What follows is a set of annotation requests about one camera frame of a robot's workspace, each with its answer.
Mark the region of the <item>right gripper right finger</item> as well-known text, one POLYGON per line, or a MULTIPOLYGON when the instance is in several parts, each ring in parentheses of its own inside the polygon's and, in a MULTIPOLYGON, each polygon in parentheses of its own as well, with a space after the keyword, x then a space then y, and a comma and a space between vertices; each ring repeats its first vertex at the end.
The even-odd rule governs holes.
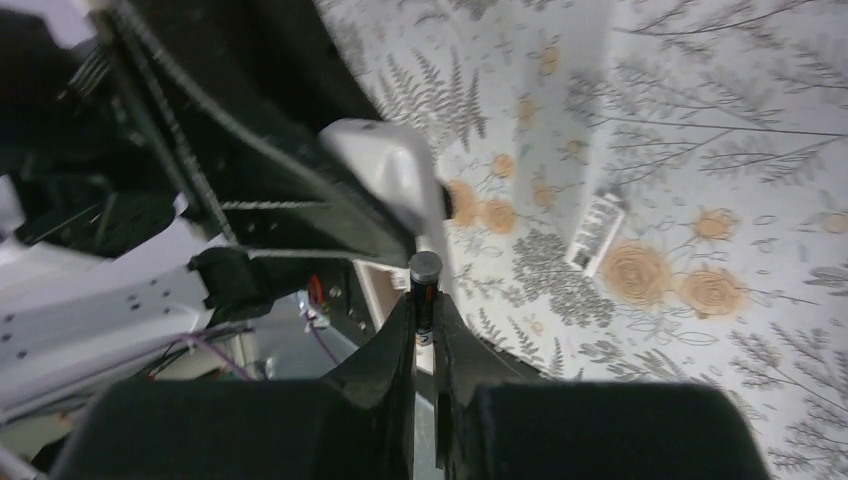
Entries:
POLYGON ((433 301, 436 463, 448 479, 765 479, 741 413, 691 382, 520 375, 433 301))

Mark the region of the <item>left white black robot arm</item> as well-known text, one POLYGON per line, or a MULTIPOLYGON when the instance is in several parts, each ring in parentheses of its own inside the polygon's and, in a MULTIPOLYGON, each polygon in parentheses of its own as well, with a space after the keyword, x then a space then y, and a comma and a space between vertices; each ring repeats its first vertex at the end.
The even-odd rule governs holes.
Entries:
POLYGON ((1 10, 1 417, 69 409, 181 336, 415 240, 320 142, 382 119, 310 1, 108 1, 94 37, 1 10))

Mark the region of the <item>white remote control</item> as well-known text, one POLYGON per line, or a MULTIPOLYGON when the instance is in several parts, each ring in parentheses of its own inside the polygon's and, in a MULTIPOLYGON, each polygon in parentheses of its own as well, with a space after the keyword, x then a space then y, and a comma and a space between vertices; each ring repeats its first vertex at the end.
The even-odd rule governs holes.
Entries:
MULTIPOLYGON (((437 178, 434 154, 413 127, 384 121, 342 119, 319 133, 323 147, 339 158, 373 196, 411 233, 418 251, 433 251, 443 263, 441 290, 453 293, 444 226, 451 209, 437 178)), ((442 479, 436 462, 435 401, 431 340, 416 345, 415 479, 442 479)))

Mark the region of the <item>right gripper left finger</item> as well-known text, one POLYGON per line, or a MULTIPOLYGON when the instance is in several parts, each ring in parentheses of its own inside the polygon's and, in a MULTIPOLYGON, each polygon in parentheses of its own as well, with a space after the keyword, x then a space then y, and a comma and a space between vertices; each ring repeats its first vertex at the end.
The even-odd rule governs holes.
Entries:
POLYGON ((318 378, 116 383, 50 477, 409 479, 414 337, 400 299, 371 340, 318 378))

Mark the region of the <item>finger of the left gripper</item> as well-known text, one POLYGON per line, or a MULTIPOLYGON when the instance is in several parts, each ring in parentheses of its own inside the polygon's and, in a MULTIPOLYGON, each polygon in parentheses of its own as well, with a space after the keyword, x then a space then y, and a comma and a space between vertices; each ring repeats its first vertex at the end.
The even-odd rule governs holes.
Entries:
POLYGON ((178 159, 198 195, 190 220, 254 255, 402 266, 416 249, 389 207, 287 119, 183 119, 178 159))
POLYGON ((320 131, 380 115, 311 1, 128 1, 125 22, 207 118, 320 189, 364 192, 320 131))

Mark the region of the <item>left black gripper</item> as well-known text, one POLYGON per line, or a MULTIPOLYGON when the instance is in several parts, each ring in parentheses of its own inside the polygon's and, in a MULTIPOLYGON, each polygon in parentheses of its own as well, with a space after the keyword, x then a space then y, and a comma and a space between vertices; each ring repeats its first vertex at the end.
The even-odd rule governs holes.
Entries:
POLYGON ((23 220, 13 235, 114 259, 184 220, 204 240, 219 230, 178 164, 108 11, 71 47, 43 13, 1 9, 1 172, 23 220))

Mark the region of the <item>white battery cover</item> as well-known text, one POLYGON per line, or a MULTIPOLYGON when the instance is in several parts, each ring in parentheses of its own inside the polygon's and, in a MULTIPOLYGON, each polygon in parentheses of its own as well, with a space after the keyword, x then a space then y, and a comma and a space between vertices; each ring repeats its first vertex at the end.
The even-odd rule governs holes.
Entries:
POLYGON ((567 263, 584 276, 593 277, 615 239, 625 214, 624 200, 615 192, 596 193, 568 246, 567 263))

